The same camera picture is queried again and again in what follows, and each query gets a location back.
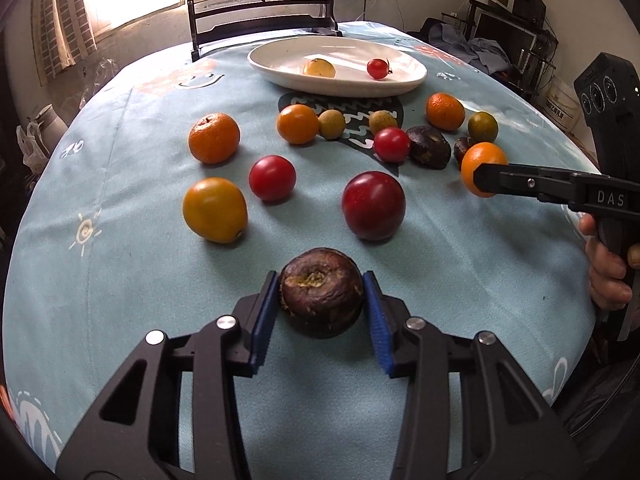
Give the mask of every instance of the table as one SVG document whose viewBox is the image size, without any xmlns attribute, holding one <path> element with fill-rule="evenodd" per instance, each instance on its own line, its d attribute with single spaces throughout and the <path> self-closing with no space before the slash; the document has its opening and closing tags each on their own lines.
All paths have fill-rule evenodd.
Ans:
<svg viewBox="0 0 640 480">
<path fill-rule="evenodd" d="M 429 71 L 425 83 L 388 100 L 278 88 L 246 62 L 260 42 L 303 34 L 274 32 L 216 43 L 194 64 L 187 44 L 145 57 L 124 68 L 69 127 L 20 226 L 3 319 L 17 422 L 52 468 L 101 387 L 149 330 L 196 332 L 257 292 L 268 270 L 316 246 L 374 270 L 385 294 L 403 298 L 412 314 L 443 332 L 494 331 L 549 402 L 559 393 L 594 322 L 583 243 L 565 210 L 528 198 L 482 200 L 463 187 L 454 162 L 443 171 L 407 162 L 398 176 L 408 201 L 404 223 L 388 243 L 370 245 L 345 226 L 340 196 L 355 174 L 385 171 L 363 148 L 367 114 L 387 109 L 405 128 L 422 124 L 425 100 L 437 91 L 456 95 L 467 115 L 492 113 L 500 123 L 497 143 L 511 162 L 582 171 L 595 171 L 593 165 L 542 114 L 459 60 L 383 25 L 340 29 L 417 57 Z M 349 120 L 346 138 L 288 146 L 274 123 L 293 102 L 317 112 L 340 108 Z M 186 142 L 192 124 L 210 112 L 236 119 L 241 147 L 229 163 L 204 168 Z M 457 136 L 447 137 L 453 143 Z M 259 203 L 247 184 L 251 165 L 269 153 L 298 169 L 293 197 L 277 206 Z M 186 189 L 213 175 L 234 181 L 248 200 L 249 229 L 231 247 L 204 242 L 182 219 Z M 324 341 L 282 321 L 258 375 L 236 381 L 254 479 L 388 478 L 406 383 L 379 370 L 364 318 Z M 459 394 L 455 380 L 452 392 Z M 453 406 L 451 466 L 460 460 L 460 409 Z M 186 469 L 188 409 L 184 402 Z"/>
</svg>

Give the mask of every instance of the human hand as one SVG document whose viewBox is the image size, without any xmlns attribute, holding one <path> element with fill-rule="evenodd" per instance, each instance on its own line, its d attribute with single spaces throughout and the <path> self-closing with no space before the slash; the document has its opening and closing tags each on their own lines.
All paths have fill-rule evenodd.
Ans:
<svg viewBox="0 0 640 480">
<path fill-rule="evenodd" d="M 626 275 L 624 260 L 609 251 L 598 239 L 596 221 L 587 214 L 580 219 L 580 232 L 589 236 L 585 251 L 591 263 L 589 292 L 593 301 L 603 310 L 619 310 L 631 301 L 631 287 L 622 282 Z M 629 265 L 640 269 L 640 244 L 629 249 Z"/>
</svg>

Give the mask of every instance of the camera module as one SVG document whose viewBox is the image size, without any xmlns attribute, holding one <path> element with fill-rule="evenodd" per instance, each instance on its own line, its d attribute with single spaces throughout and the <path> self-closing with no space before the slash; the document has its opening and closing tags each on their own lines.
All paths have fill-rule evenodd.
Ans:
<svg viewBox="0 0 640 480">
<path fill-rule="evenodd" d="M 608 75 L 604 78 L 604 92 L 605 94 L 607 94 L 607 97 L 612 104 L 618 100 L 618 91 L 616 90 L 616 85 L 614 85 L 613 79 L 611 79 Z"/>
<path fill-rule="evenodd" d="M 589 97 L 587 94 L 582 94 L 580 96 L 580 100 L 582 101 L 582 109 L 584 113 L 589 115 L 591 113 L 591 101 L 589 101 Z"/>
<path fill-rule="evenodd" d="M 604 110 L 604 96 L 602 95 L 602 90 L 600 87 L 596 85 L 596 83 L 591 85 L 591 100 L 593 101 L 593 106 L 595 106 L 596 110 L 601 112 Z"/>
</svg>

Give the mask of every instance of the black speaker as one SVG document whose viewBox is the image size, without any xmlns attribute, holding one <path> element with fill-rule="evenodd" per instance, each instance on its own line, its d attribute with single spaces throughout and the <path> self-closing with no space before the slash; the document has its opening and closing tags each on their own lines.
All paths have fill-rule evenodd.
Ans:
<svg viewBox="0 0 640 480">
<path fill-rule="evenodd" d="M 513 0 L 511 12 L 542 28 L 542 24 L 545 22 L 546 5 L 542 0 Z"/>
</svg>

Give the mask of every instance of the white plate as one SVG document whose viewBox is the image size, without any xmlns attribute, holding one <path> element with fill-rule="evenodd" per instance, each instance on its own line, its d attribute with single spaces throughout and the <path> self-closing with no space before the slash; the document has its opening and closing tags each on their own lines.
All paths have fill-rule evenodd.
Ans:
<svg viewBox="0 0 640 480">
<path fill-rule="evenodd" d="M 335 77 L 303 75 L 304 65 L 321 58 L 335 67 Z M 367 73 L 374 58 L 388 59 L 393 73 L 376 81 Z M 276 85 L 336 97 L 390 97 L 416 88 L 427 76 L 418 60 L 390 46 L 372 41 L 320 34 L 270 41 L 247 56 L 262 76 Z"/>
</svg>

